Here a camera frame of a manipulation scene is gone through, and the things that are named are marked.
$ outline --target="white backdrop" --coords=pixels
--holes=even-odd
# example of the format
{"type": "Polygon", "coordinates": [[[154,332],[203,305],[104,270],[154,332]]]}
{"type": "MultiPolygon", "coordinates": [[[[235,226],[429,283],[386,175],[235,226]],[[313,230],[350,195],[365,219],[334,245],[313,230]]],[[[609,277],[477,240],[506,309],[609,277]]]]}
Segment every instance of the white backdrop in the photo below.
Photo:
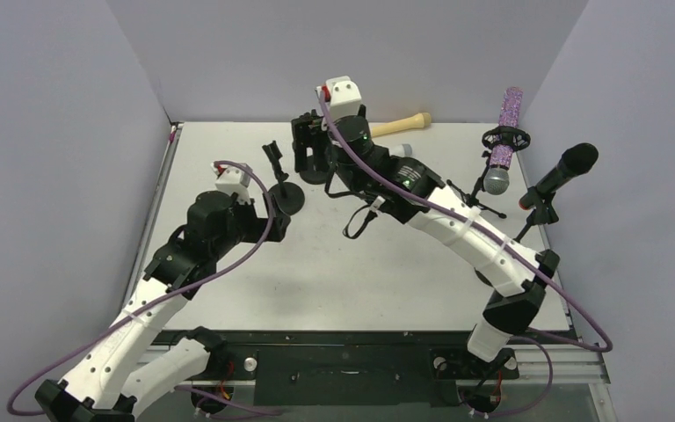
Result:
{"type": "Polygon", "coordinates": [[[104,2],[0,2],[0,422],[117,315],[169,129],[104,2]]]}
{"type": "Polygon", "coordinates": [[[288,121],[350,75],[370,120],[497,121],[532,100],[586,0],[109,0],[173,120],[288,121]]]}
{"type": "Polygon", "coordinates": [[[555,197],[549,239],[563,286],[614,339],[620,421],[675,421],[675,1],[591,0],[523,126],[533,180],[571,145],[599,148],[555,197]]]}

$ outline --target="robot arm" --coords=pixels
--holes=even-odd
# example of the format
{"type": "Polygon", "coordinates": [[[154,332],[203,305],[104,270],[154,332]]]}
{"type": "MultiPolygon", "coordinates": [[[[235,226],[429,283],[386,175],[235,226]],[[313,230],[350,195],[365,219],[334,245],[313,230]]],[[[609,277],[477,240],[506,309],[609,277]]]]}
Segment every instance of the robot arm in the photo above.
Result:
{"type": "MultiPolygon", "coordinates": [[[[133,420],[162,394],[202,372],[222,346],[213,333],[198,329],[171,351],[134,372],[138,360],[167,322],[190,301],[187,291],[135,315],[140,307],[216,272],[217,262],[241,242],[254,243],[266,218],[258,218],[243,172],[214,168],[217,190],[198,195],[187,224],[171,234],[145,269],[130,300],[113,322],[131,321],[99,341],[59,382],[46,380],[35,397],[53,421],[133,420]]],[[[266,240],[279,242],[290,217],[276,210],[266,240]]]]}
{"type": "Polygon", "coordinates": [[[322,90],[326,98],[330,98],[330,115],[352,150],[369,167],[403,190],[465,216],[468,221],[458,222],[433,209],[406,200],[380,185],[353,162],[339,142],[332,139],[331,134],[330,174],[328,183],[325,184],[326,193],[330,197],[345,196],[346,193],[328,192],[331,178],[337,175],[348,188],[349,194],[371,204],[367,221],[378,213],[392,215],[400,223],[438,239],[475,268],[478,277],[495,290],[483,312],[483,319],[475,326],[467,346],[468,351],[479,359],[493,361],[508,339],[523,333],[532,322],[544,299],[546,284],[515,260],[504,247],[472,228],[472,222],[483,225],[499,238],[505,239],[505,244],[548,276],[555,272],[559,258],[552,251],[537,253],[513,242],[479,215],[480,208],[468,207],[460,200],[441,177],[425,164],[409,156],[395,156],[388,149],[375,145],[365,119],[366,108],[360,105],[358,88],[347,76],[338,80],[334,84],[331,82],[334,79],[331,79],[317,89],[322,90]],[[344,86],[348,84],[351,86],[350,90],[344,86]],[[335,98],[340,99],[337,114],[333,114],[336,107],[332,101],[335,98]],[[345,103],[351,104],[350,110],[345,108],[345,103]]]}

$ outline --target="silver microphone head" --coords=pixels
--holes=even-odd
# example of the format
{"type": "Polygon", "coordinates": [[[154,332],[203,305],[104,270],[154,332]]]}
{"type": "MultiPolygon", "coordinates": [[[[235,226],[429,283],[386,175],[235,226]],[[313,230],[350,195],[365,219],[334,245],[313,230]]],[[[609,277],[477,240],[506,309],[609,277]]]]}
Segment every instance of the silver microphone head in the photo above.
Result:
{"type": "Polygon", "coordinates": [[[500,167],[488,169],[483,180],[485,192],[491,195],[500,195],[508,189],[510,181],[508,179],[508,170],[500,167]]]}

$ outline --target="black microphone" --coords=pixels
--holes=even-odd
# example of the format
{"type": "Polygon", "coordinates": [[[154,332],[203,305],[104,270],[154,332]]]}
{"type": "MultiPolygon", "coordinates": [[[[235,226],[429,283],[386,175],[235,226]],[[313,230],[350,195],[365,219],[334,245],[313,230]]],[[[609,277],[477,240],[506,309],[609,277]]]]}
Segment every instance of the black microphone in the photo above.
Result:
{"type": "Polygon", "coordinates": [[[534,187],[536,193],[531,192],[530,189],[519,200],[519,206],[523,209],[530,209],[534,206],[534,195],[547,197],[554,194],[574,177],[588,173],[598,158],[599,151],[590,143],[579,143],[575,147],[566,149],[555,168],[534,187]]]}

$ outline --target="white table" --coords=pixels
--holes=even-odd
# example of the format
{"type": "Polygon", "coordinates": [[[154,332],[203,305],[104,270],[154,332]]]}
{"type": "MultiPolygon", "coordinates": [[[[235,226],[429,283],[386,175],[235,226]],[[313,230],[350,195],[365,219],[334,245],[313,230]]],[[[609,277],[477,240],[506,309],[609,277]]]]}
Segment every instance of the white table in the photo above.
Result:
{"type": "MultiPolygon", "coordinates": [[[[494,125],[434,123],[423,131],[377,138],[378,144],[410,143],[414,157],[443,179],[471,188],[483,170],[480,137],[494,125]]],[[[358,240],[342,235],[348,218],[361,204],[355,198],[329,199],[323,186],[311,186],[293,173],[291,128],[288,123],[185,123],[158,209],[144,267],[153,251],[185,222],[195,197],[214,188],[210,164],[226,159],[249,164],[264,182],[275,183],[262,145],[278,141],[290,181],[300,185],[306,204],[293,217],[281,244],[264,244],[244,265],[205,285],[194,300],[167,324],[168,330],[199,325],[213,330],[315,331],[470,331],[479,321],[491,288],[471,266],[436,240],[389,216],[374,220],[358,240]]],[[[506,220],[483,216],[508,236],[516,236],[527,213],[517,201],[526,190],[516,160],[511,186],[480,199],[506,214],[506,220]]],[[[335,177],[332,190],[345,187],[335,177]]],[[[260,192],[250,194],[265,215],[260,192]]],[[[362,217],[354,222],[357,227],[362,217]]],[[[544,249],[541,233],[530,230],[523,244],[544,249]]],[[[250,244],[240,244],[219,268],[239,258],[250,244]]],[[[549,292],[533,326],[550,331],[569,329],[561,299],[549,292]]]]}

